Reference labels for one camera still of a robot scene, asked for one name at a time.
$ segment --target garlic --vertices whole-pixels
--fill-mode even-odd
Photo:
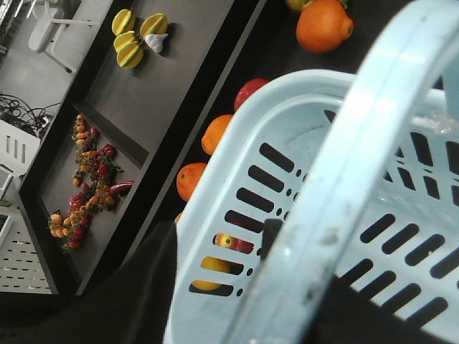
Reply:
[[[155,53],[159,54],[163,50],[163,41],[168,34],[147,34],[145,42]]]

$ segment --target apple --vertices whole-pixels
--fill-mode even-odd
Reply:
[[[287,7],[296,13],[303,11],[311,2],[311,0],[285,0]]]
[[[258,91],[258,89],[267,83],[269,83],[269,80],[263,77],[256,77],[255,79],[247,81],[236,95],[235,111],[239,109],[239,107],[243,104],[244,101],[247,100],[248,97],[250,97],[253,93]]]

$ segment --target white chair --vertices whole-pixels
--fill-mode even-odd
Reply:
[[[29,38],[29,48],[37,53],[45,53],[50,59],[63,66],[68,72],[76,72],[76,68],[55,51],[65,27],[70,24],[99,25],[98,21],[72,19],[80,0],[33,0],[30,11],[38,19],[37,25]]]

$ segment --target shopping basket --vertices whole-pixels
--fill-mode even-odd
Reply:
[[[164,342],[297,343],[336,274],[459,343],[458,57],[459,2],[413,1],[356,75],[303,70],[257,91],[177,224]],[[284,222],[260,263],[266,219]]]

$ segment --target floor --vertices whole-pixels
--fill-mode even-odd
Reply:
[[[110,4],[111,0],[81,0],[73,19],[101,21]],[[37,19],[32,15],[27,18],[28,11],[29,5],[24,5],[12,25],[8,52],[0,66],[0,93],[19,97],[30,108],[43,108],[64,99],[75,74],[67,72],[47,55],[37,54],[29,48],[29,37]],[[57,55],[79,66],[97,31],[98,26],[70,25],[56,45]],[[57,113],[58,105],[48,110],[51,114]],[[6,174],[0,171],[2,185],[4,179]],[[4,199],[14,201],[15,193],[16,183],[12,183]]]

